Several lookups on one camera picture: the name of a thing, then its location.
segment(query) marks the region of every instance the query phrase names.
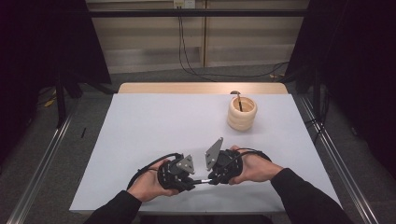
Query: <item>white tabletop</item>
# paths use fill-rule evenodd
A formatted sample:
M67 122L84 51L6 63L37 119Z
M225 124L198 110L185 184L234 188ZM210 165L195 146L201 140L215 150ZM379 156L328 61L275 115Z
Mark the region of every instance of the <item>white tabletop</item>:
M271 160L339 200L297 107L288 94L248 95L258 112L240 133L227 124L230 94L115 94L70 210L90 213L125 189L150 162L177 152L193 157L194 179L207 178L207 151L219 137L222 149L262 150ZM174 197L143 203L144 214L262 214L284 211L269 182L238 186L198 185Z

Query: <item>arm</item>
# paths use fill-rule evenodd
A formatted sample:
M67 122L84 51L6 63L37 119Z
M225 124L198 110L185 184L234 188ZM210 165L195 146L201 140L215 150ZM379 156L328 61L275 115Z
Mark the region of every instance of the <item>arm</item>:
M139 176L128 190L123 190L110 202L95 210L84 224L130 224L142 203L164 195L178 194L176 189L164 189L157 180L157 169L166 160L155 163Z
M232 178L230 184L271 180L292 223L352 223L338 203L291 169L284 169L258 155L247 154L242 160L242 174Z

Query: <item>sleeve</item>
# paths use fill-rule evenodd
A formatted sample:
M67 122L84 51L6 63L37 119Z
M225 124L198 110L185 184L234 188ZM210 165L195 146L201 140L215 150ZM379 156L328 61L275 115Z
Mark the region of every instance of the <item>sleeve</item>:
M271 180L292 223L353 223L331 197L286 168Z
M130 224L142 203L123 190L110 202L96 209L84 224Z

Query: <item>power outlet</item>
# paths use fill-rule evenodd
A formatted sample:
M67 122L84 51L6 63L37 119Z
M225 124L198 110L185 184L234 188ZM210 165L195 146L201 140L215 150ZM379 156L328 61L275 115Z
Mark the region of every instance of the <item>power outlet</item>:
M174 8L184 8L184 0L174 0Z
M184 8L195 8L195 0L185 0Z

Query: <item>beige wall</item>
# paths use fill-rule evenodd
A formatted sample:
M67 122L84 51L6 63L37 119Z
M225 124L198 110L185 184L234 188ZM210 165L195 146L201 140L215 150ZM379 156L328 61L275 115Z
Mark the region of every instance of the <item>beige wall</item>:
M173 8L173 1L163 0L87 0L87 4L90 10ZM308 0L208 0L206 7L304 9L307 4ZM196 0L196 6L205 8L205 1ZM180 67L177 18L92 20L110 73ZM182 20L189 61L196 67L288 61L303 18L228 17ZM164 54L163 57L166 59L158 57L156 51Z

